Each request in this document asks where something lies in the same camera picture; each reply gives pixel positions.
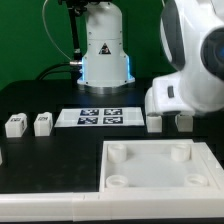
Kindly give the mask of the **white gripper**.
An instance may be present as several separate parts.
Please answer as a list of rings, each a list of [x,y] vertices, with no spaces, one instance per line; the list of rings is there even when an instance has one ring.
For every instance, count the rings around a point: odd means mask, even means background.
[[[180,113],[193,115],[194,109],[185,103],[179,92],[179,76],[161,76],[152,81],[145,95],[147,116]]]

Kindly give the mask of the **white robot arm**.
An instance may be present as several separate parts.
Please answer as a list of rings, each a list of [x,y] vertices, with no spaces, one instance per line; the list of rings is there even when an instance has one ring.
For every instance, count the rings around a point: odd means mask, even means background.
[[[104,94],[134,81],[121,25],[121,11],[114,4],[87,5],[80,86]],[[224,0],[168,0],[161,14],[160,40],[176,72],[152,81],[145,96],[146,114],[224,109]]]

